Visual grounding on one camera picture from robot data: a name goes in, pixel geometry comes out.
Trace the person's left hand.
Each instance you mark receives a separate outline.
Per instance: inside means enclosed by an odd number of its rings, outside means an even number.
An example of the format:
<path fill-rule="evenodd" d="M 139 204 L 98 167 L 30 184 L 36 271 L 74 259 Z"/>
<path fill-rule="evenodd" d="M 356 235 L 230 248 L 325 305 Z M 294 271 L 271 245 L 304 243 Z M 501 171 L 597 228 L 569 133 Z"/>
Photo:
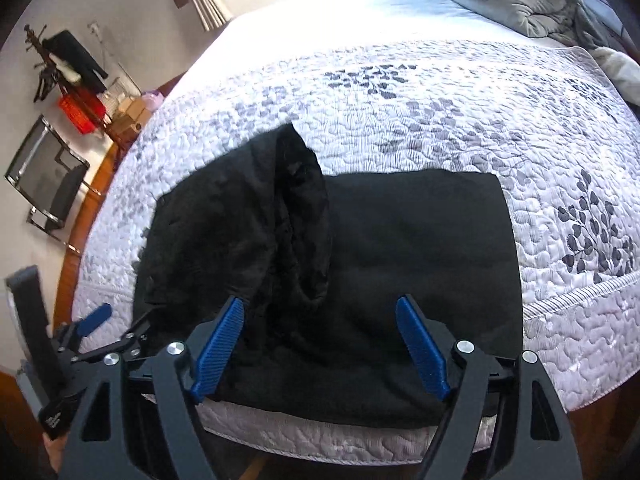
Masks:
<path fill-rule="evenodd" d="M 51 439 L 45 432 L 42 434 L 44 449 L 47 452 L 50 466 L 56 474 L 60 472 L 62 467 L 67 439 L 68 434 L 63 434 L 56 439 Z"/>

